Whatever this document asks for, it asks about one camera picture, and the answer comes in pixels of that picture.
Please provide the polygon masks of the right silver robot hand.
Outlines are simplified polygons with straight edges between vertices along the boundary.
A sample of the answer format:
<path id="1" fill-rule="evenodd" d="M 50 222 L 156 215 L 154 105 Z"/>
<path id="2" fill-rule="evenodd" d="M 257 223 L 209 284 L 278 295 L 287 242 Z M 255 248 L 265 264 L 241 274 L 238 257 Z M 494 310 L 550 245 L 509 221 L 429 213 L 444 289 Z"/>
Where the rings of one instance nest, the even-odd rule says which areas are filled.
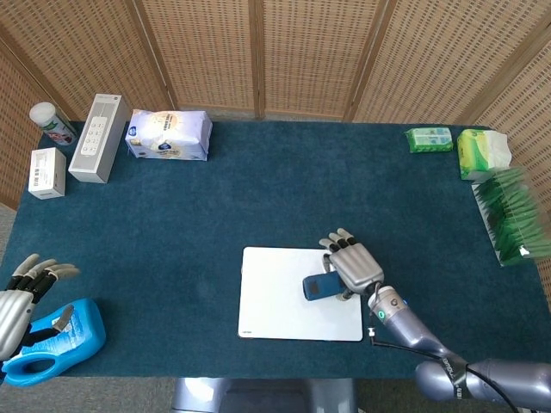
<path id="1" fill-rule="evenodd" d="M 325 270 L 333 268 L 344 284 L 337 296 L 348 300 L 354 295 L 370 297 L 384 283 L 384 272 L 367 248 L 344 228 L 337 228 L 319 240 L 326 249 L 323 263 Z"/>

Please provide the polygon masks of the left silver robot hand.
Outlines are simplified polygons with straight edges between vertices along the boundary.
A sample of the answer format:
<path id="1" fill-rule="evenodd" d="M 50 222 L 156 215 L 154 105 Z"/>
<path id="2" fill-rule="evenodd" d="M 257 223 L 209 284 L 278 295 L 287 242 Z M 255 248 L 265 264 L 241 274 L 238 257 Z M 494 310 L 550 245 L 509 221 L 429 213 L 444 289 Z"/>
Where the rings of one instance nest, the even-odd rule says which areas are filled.
<path id="1" fill-rule="evenodd" d="M 59 263 L 52 258 L 42 260 L 36 253 L 16 267 L 1 290 L 1 362 L 65 329 L 74 312 L 72 305 L 62 311 L 54 324 L 42 330 L 32 330 L 31 318 L 35 307 L 58 281 L 79 273 L 80 269 L 71 263 Z"/>

